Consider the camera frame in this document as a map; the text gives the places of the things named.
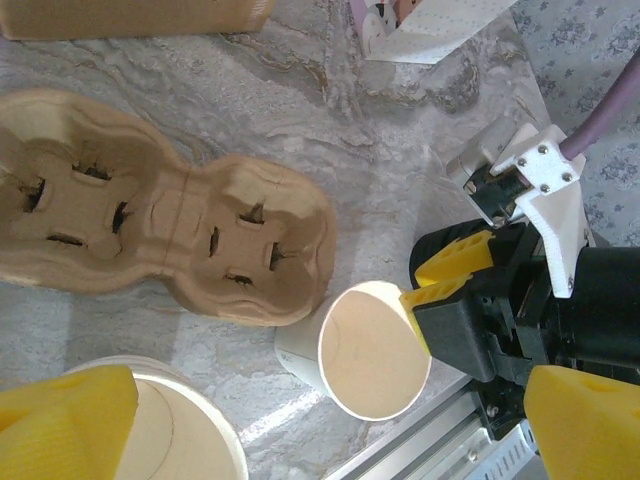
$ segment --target cup rim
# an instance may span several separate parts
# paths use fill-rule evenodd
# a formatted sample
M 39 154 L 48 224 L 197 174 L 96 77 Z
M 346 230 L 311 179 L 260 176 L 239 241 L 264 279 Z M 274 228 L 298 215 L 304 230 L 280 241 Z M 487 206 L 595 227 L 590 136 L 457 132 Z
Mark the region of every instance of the cup rim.
M 107 365 L 126 365 L 131 369 L 135 380 L 157 383 L 174 390 L 193 403 L 211 420 L 220 432 L 229 449 L 229 454 L 233 458 L 239 478 L 248 480 L 249 467 L 246 453 L 231 423 L 211 400 L 196 390 L 189 380 L 171 365 L 155 358 L 140 355 L 113 355 L 80 364 L 65 372 L 65 375 Z
M 397 297 L 392 297 L 395 298 L 397 301 L 397 305 L 389 305 L 389 299 L 387 298 L 379 298 L 379 300 L 383 301 L 384 303 L 386 303 L 387 305 L 389 305 L 389 307 L 391 307 L 400 318 L 402 318 L 402 320 L 404 320 L 405 324 L 407 325 L 407 327 L 412 328 L 411 327 L 411 323 L 409 322 L 409 319 L 407 318 L 407 315 L 404 311 L 404 307 L 402 307 L 402 304 L 400 303 L 400 294 L 402 293 L 402 290 L 400 289 L 400 287 L 398 287 L 395 283 L 391 283 L 391 282 L 386 282 L 383 280 L 370 280 L 370 281 L 366 281 L 366 282 L 361 282 L 358 283 L 356 285 L 353 285 L 352 287 L 349 287 L 348 289 L 346 289 L 345 291 L 343 291 L 342 293 L 340 293 L 329 305 L 329 308 L 326 310 L 323 310 L 323 315 L 324 315 L 324 319 L 322 322 L 322 327 L 320 328 L 320 335 L 318 336 L 318 369 L 320 370 L 320 377 L 322 378 L 322 383 L 324 383 L 325 388 L 327 389 L 327 391 L 329 392 L 329 396 L 333 399 L 334 402 L 336 402 L 340 408 L 342 408 L 345 412 L 347 412 L 348 414 L 352 415 L 353 417 L 356 417 L 360 420 L 365 420 L 368 422 L 383 422 L 386 420 L 391 420 L 392 418 L 395 418 L 399 415 L 402 415 L 403 413 L 405 413 L 407 410 L 409 410 L 413 404 L 416 402 L 416 400 L 418 400 L 418 398 L 420 397 L 420 395 L 422 394 L 422 391 L 424 390 L 425 385 L 427 384 L 427 380 L 429 379 L 429 375 L 431 373 L 431 366 L 433 364 L 433 357 L 431 355 L 427 355 L 427 368 L 426 368 L 426 373 L 424 376 L 424 381 L 422 382 L 422 385 L 420 386 L 419 389 L 417 389 L 416 394 L 413 396 L 413 398 L 407 402 L 407 405 L 405 405 L 401 410 L 392 413 L 391 415 L 387 415 L 384 417 L 369 417 L 366 415 L 361 415 L 357 412 L 354 412 L 352 409 L 350 409 L 349 407 L 347 407 L 343 402 L 340 401 L 340 399 L 338 398 L 338 396 L 334 393 L 333 389 L 331 388 L 331 385 L 329 384 L 327 377 L 325 375 L 325 368 L 324 368 L 324 363 L 323 363 L 323 358 L 322 358 L 322 342 L 324 340 L 324 334 L 325 334 L 325 330 L 328 324 L 328 318 L 329 318 L 329 314 L 333 311 L 333 309 L 335 308 L 335 306 L 338 304 L 338 302 L 340 302 L 345 295 L 347 295 L 350 292 L 364 292 L 364 293 L 369 293 L 367 290 L 363 290 L 363 287 L 365 286 L 376 286 L 376 287 L 381 287 L 384 289 L 388 289 L 388 291 L 390 290 L 395 290 L 398 292 Z

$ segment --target paper cup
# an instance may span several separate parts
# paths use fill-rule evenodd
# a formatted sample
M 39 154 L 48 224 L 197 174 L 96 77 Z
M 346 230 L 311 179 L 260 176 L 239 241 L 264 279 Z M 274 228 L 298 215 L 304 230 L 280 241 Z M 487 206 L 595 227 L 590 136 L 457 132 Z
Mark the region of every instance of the paper cup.
M 138 409 L 115 480 L 246 480 L 242 445 L 222 413 L 169 365 L 121 355 L 80 365 L 127 365 Z
M 354 417 L 400 415 L 420 395 L 431 368 L 401 293 L 391 283 L 362 283 L 304 320 L 277 328 L 280 363 Z

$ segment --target white 3d-printed bracket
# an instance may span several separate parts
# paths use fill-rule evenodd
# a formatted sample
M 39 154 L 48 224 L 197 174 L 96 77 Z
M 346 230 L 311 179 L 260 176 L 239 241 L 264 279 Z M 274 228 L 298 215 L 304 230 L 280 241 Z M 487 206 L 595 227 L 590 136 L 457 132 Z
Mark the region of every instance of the white 3d-printed bracket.
M 516 168 L 531 184 L 515 202 L 542 236 L 556 298 L 571 297 L 580 250 L 593 242 L 579 181 L 586 158 L 567 160 L 559 147 L 565 138 L 555 125 L 539 132 L 527 124 L 491 168 L 492 175 Z

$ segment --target marble countertop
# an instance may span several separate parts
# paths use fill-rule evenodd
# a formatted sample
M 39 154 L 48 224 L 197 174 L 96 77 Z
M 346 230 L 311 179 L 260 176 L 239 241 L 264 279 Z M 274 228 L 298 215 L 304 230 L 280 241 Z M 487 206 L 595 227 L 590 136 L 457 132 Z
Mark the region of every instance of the marble countertop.
M 295 168 L 336 208 L 329 293 L 408 287 L 414 241 L 473 216 L 446 179 L 454 150 L 500 114 L 548 117 L 508 14 L 435 67 L 364 62 L 350 22 L 348 2 L 279 0 L 258 34 L 0 40 L 0 94 L 73 90 L 150 121 L 194 163 L 236 152 Z M 186 312 L 158 282 L 100 297 L 0 285 L 1 389 L 116 354 L 190 377 L 237 429 L 252 478 L 320 478 L 395 424 L 351 418 L 288 374 L 273 330 Z M 460 377 L 435 362 L 418 404 Z

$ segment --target cardboard cup holder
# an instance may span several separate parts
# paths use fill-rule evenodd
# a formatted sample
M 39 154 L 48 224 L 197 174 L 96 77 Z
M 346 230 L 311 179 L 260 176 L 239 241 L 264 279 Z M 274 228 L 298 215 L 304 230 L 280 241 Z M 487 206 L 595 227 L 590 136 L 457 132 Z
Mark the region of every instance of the cardboard cup holder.
M 197 313 L 287 325 L 323 299 L 336 224 L 308 178 L 230 155 L 204 168 L 88 98 L 0 98 L 0 280 L 98 294 L 162 279 Z

